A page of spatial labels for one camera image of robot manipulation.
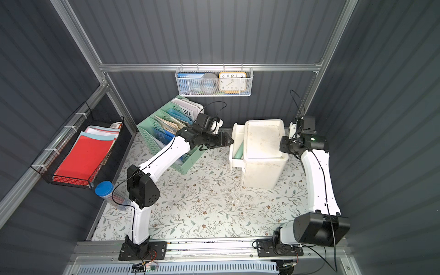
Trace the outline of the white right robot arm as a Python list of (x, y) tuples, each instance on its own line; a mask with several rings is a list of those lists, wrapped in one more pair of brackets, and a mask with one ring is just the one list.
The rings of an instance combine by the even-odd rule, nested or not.
[(283, 245), (311, 244), (335, 247), (348, 233), (349, 218), (341, 215), (330, 175), (330, 149), (325, 136), (318, 135), (316, 120), (301, 116), (283, 136), (280, 151), (300, 160), (307, 180), (308, 212), (277, 229)]

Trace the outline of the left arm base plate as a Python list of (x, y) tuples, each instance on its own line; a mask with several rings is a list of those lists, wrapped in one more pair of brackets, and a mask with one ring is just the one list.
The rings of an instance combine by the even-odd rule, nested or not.
[(119, 261), (135, 261), (135, 260), (164, 260), (167, 250), (167, 242), (150, 241), (148, 238), (140, 245), (134, 244), (129, 236), (126, 236), (121, 246), (118, 260)]

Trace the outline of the white three-drawer storage unit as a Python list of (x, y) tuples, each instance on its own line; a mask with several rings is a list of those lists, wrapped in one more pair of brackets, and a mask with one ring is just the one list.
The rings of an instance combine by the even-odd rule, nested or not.
[(280, 151), (285, 136), (281, 119), (248, 120), (244, 128), (244, 168), (242, 185), (247, 188), (274, 189), (289, 159)]

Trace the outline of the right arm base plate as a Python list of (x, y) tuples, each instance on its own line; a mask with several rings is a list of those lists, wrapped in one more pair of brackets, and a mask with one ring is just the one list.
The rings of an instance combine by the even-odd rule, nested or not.
[(260, 238), (252, 243), (259, 257), (299, 257), (303, 256), (302, 247), (277, 243), (271, 238)]

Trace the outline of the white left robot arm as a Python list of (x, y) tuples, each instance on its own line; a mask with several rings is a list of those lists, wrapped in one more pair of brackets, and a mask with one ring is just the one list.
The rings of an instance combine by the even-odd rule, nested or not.
[(127, 191), (133, 208), (132, 230), (127, 239), (141, 246), (148, 242), (151, 208), (160, 197), (156, 182), (180, 157), (192, 149), (209, 150), (229, 147), (234, 143), (230, 134), (220, 128), (223, 121), (204, 113), (189, 127), (178, 130), (172, 140), (148, 161), (127, 169)]

